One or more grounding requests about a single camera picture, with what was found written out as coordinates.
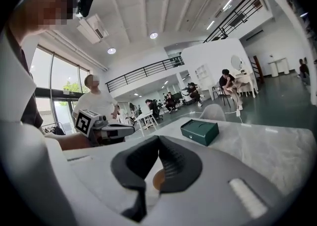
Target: green box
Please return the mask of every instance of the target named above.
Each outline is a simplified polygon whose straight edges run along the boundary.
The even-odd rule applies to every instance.
[[[217,123],[197,121],[193,119],[183,124],[180,129],[184,136],[205,146],[209,146],[209,144],[219,134]]]

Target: marble table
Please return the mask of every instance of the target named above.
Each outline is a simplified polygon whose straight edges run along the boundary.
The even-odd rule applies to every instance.
[[[195,118],[180,118],[151,135],[194,142],[183,136],[180,130],[180,126],[190,119]],[[218,123],[219,135],[209,148],[241,160],[275,184],[284,195],[303,186],[314,166],[317,146],[308,129],[196,120]],[[159,164],[157,162],[158,170],[162,168]]]

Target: gray floor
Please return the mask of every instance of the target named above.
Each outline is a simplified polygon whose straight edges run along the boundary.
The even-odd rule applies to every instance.
[[[265,78],[265,83],[259,86],[259,94],[256,98],[245,95],[242,98],[244,109],[241,111],[241,119],[243,123],[307,128],[317,139],[317,107],[311,105],[310,94],[301,79],[297,78],[296,73]],[[228,99],[231,108],[227,101],[224,106],[223,100],[216,98],[214,101],[206,100],[202,107],[192,104],[182,106],[176,113],[165,113],[158,128],[162,128],[180,117],[199,117],[204,108],[210,104],[219,104],[225,113],[234,112],[233,101]],[[230,122],[241,123],[240,118],[234,113],[226,114],[226,119]],[[139,126],[135,127],[137,131],[126,137],[126,140],[142,137]],[[144,130],[144,133],[149,135],[154,131],[155,129],[150,127],[148,130]]]

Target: railing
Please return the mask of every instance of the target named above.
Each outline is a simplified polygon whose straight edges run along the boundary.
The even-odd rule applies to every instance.
[[[232,31],[247,22],[248,18],[261,7],[262,4],[259,0],[242,0],[207,37],[204,43],[227,38]]]
[[[118,88],[128,85],[132,82],[138,81],[140,79],[146,78],[153,74],[184,65],[184,61],[181,56],[168,58],[150,65],[146,65],[118,78],[115,78],[106,83],[109,92],[112,92]]]

